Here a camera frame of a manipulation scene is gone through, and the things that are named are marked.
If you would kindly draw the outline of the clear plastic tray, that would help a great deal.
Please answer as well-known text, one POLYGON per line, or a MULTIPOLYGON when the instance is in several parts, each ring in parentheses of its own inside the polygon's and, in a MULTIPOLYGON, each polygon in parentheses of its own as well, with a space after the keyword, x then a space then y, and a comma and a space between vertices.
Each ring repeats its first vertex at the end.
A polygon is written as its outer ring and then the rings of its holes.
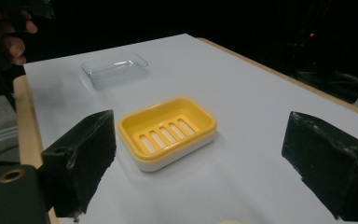
POLYGON ((87 61, 81 68, 94 90, 104 91, 146 78, 148 62, 135 53, 118 53, 87 61))

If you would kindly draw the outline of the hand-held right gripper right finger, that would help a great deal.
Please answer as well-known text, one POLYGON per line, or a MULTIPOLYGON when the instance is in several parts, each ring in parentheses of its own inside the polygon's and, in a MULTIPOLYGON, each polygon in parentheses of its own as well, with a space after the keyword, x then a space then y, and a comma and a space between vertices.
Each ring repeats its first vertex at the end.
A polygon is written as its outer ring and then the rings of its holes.
POLYGON ((299 112, 287 122, 282 156, 336 219, 358 222, 358 139, 299 112))

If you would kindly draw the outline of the yellow and white soap dish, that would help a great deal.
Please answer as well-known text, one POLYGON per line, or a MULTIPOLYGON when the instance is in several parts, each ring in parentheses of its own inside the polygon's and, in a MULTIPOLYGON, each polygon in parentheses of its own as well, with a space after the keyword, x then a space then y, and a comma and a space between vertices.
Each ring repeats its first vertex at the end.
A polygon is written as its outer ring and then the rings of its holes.
POLYGON ((123 117, 118 132, 137 167, 155 172, 211 143, 215 118, 194 100, 176 97, 123 117))

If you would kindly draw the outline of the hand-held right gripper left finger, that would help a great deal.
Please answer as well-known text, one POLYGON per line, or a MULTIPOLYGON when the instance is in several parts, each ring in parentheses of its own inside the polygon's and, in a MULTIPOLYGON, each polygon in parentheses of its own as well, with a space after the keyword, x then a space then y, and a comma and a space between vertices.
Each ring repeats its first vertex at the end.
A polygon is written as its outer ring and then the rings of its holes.
POLYGON ((47 205, 57 217, 87 212, 116 149, 114 112, 105 110, 85 117, 42 152, 47 205))

